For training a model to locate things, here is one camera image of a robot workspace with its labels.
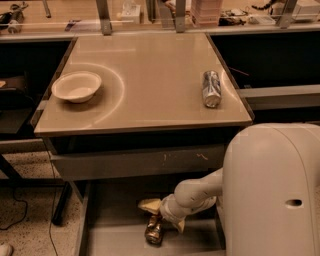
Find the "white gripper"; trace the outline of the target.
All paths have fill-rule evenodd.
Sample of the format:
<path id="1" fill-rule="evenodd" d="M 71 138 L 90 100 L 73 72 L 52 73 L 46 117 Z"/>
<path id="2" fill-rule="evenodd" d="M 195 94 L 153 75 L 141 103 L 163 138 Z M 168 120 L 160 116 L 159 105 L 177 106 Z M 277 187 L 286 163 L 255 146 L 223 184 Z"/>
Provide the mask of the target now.
<path id="1" fill-rule="evenodd" d="M 161 215 L 167 221 L 176 224 L 175 227 L 179 233 L 184 232 L 186 209 L 177 203 L 173 194 L 165 197 L 162 201 L 157 198 L 143 199 L 138 203 L 138 207 L 154 215 L 158 215 L 160 209 Z"/>

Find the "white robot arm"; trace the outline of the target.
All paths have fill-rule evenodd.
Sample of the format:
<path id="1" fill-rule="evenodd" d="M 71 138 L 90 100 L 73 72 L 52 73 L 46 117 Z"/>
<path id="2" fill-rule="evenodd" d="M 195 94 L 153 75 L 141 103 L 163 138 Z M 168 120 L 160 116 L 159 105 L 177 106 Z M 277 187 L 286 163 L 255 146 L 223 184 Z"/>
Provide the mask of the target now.
<path id="1" fill-rule="evenodd" d="M 315 188 L 320 181 L 320 126 L 266 123 L 230 142 L 223 167 L 180 182 L 163 199 L 143 200 L 145 231 L 162 241 L 161 221 L 183 231 L 185 218 L 223 198 L 226 256 L 320 256 Z"/>

